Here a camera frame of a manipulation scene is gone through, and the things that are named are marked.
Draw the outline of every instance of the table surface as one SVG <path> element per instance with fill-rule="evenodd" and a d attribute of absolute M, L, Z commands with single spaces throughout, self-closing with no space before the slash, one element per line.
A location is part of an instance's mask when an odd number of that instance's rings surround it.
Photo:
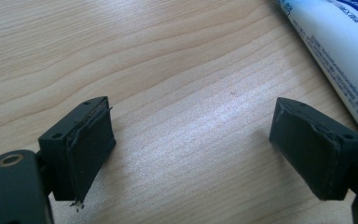
<path fill-rule="evenodd" d="M 56 223 L 351 223 L 269 143 L 278 96 L 358 130 L 276 1 L 0 1 L 0 154 L 102 95 L 117 146 Z"/>

